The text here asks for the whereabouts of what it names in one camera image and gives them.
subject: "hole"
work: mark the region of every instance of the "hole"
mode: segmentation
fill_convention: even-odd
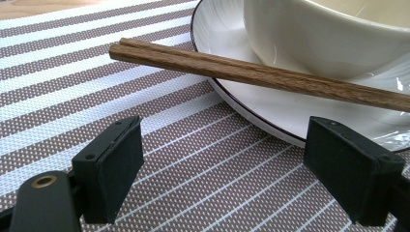
[[[92,160],[96,155],[90,154],[85,157],[86,160]]]
[[[47,186],[50,186],[57,180],[57,177],[54,175],[47,175],[37,178],[32,184],[31,187],[35,189],[41,189]]]

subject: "chopsticks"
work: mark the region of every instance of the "chopsticks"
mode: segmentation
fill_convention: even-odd
[[[109,55],[140,65],[410,112],[410,95],[133,39],[113,44]]]

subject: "cup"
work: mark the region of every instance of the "cup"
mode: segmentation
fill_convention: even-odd
[[[310,73],[346,80],[410,53],[409,0],[245,0],[250,45]]]

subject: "saucer rim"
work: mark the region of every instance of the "saucer rim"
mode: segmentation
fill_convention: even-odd
[[[197,46],[196,46],[195,38],[194,38],[194,35],[193,35],[193,22],[194,22],[194,19],[195,19],[195,16],[196,16],[196,13],[197,13],[198,9],[200,8],[200,5],[201,5],[204,1],[206,1],[206,0],[200,0],[200,1],[198,2],[198,4],[196,5],[195,9],[194,9],[193,12],[192,12],[192,17],[191,17],[191,19],[190,19],[190,39],[191,39],[191,43],[192,43],[193,49],[194,49],[195,51],[197,51],[197,52],[199,52],[199,51],[198,51],[198,48],[197,48]],[[254,117],[254,118],[257,119],[258,121],[260,121],[260,122],[262,122],[263,124],[265,124],[266,127],[269,127],[270,129],[273,129],[273,130],[275,130],[276,132],[272,133],[271,131],[267,131],[267,130],[263,129],[262,126],[259,126],[258,123],[256,123],[256,122],[252,122],[253,124],[255,124],[256,126],[258,126],[259,128],[261,128],[262,130],[267,131],[267,133],[270,133],[271,135],[273,135],[273,136],[275,136],[275,137],[278,137],[278,138],[280,138],[280,139],[282,139],[282,140],[284,140],[284,141],[286,141],[286,142],[289,142],[289,143],[291,143],[291,144],[293,144],[293,145],[296,145],[296,146],[298,146],[298,147],[302,147],[302,148],[305,147],[305,143],[306,143],[306,139],[305,139],[305,138],[302,138],[302,137],[299,136],[299,135],[296,135],[296,134],[294,134],[294,133],[292,133],[292,132],[290,132],[290,131],[288,131],[288,130],[286,130],[286,129],[284,129],[284,128],[279,127],[279,126],[276,125],[275,123],[273,123],[273,122],[267,120],[266,118],[262,117],[261,115],[259,115],[259,114],[256,113],[255,111],[251,110],[248,106],[246,106],[244,103],[242,103],[241,101],[239,101],[235,96],[233,96],[233,95],[219,82],[218,79],[216,79],[216,78],[212,78],[212,79],[211,79],[211,78],[210,78],[209,81],[210,81],[211,85],[212,85],[214,88],[215,88],[215,86],[218,86],[218,87],[220,88],[220,91],[223,91],[223,93],[226,95],[226,97],[228,97],[231,101],[233,101],[233,102],[235,102],[237,105],[239,105],[242,110],[245,110],[245,111],[246,111],[248,114],[250,114],[252,117]],[[238,109],[236,109],[236,107],[234,107],[234,106],[237,106],[237,105],[234,105],[234,106],[233,106],[233,105],[231,105],[231,102],[229,102],[229,101],[227,101],[227,100],[225,100],[225,101],[226,101],[232,108],[234,108],[235,111],[237,111],[238,113],[242,114],[241,112],[239,112]],[[278,133],[282,133],[283,135],[285,135],[285,136],[287,136],[287,137],[286,137],[286,138],[283,138],[282,136],[280,136],[280,134],[277,134],[277,132],[278,132]],[[406,151],[410,151],[410,146],[407,147],[407,148],[403,148],[403,149],[389,150],[389,151],[392,152],[392,153],[406,152]]]

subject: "white saucer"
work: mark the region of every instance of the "white saucer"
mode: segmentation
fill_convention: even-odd
[[[248,42],[243,0],[202,0],[192,17],[191,37],[197,51],[261,63]],[[304,70],[280,55],[277,59],[279,68]],[[211,83],[235,110],[256,126],[300,147],[305,145],[309,117],[318,116],[338,121],[388,150],[410,148],[410,113],[226,80],[214,79]],[[410,57],[383,71],[369,73],[355,83],[410,95]]]

